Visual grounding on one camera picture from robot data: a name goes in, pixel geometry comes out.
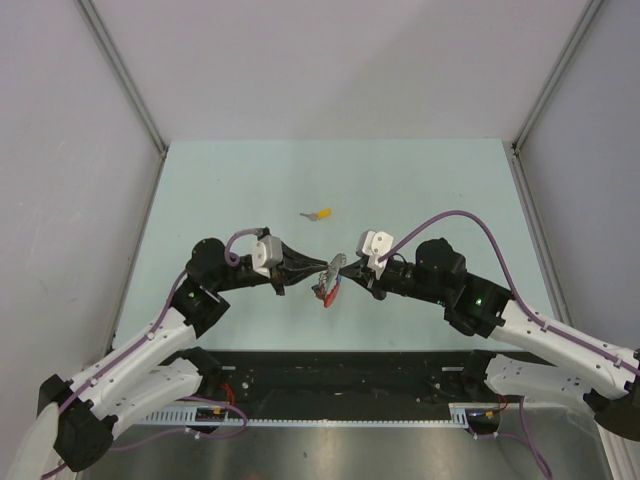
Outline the red handled key organizer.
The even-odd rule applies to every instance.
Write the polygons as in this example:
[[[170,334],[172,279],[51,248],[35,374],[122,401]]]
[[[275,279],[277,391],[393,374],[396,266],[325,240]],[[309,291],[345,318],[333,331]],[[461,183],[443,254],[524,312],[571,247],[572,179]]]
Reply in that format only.
[[[340,270],[346,266],[347,256],[338,253],[328,264],[327,268],[319,274],[318,281],[312,286],[314,296],[320,300],[324,308],[329,308],[335,301],[342,276]]]

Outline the yellow tagged key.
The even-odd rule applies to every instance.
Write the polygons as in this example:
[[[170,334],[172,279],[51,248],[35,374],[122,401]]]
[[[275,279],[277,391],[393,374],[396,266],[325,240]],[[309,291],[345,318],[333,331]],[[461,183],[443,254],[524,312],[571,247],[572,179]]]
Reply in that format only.
[[[326,208],[312,213],[301,213],[301,216],[310,221],[318,221],[328,218],[331,214],[332,210],[330,208]]]

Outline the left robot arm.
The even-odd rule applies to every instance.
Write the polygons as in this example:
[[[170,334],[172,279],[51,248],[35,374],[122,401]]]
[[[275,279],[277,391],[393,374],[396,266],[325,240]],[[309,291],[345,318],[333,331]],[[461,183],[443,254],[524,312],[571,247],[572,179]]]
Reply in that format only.
[[[227,312],[225,291],[289,286],[317,275],[321,293],[335,278],[325,260],[299,253],[267,228],[249,254],[232,253],[216,238],[198,242],[157,316],[121,347],[64,379],[51,375],[39,388],[38,408],[58,408],[53,449],[64,467],[95,464],[132,423],[188,397],[207,400],[221,387],[221,366],[195,342]]]

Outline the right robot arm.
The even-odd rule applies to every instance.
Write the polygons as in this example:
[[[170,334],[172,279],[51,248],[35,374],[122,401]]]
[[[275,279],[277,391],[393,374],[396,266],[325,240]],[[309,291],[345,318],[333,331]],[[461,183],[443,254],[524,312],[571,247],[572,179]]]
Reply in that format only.
[[[542,315],[504,288],[466,269],[465,257],[445,239],[422,242],[412,262],[382,259],[387,247],[362,248],[340,273],[382,300],[392,293],[444,309],[444,319],[466,336],[478,335],[540,358],[527,363],[477,351],[461,375],[473,401],[491,394],[531,397],[586,414],[627,440],[639,438],[639,354]]]

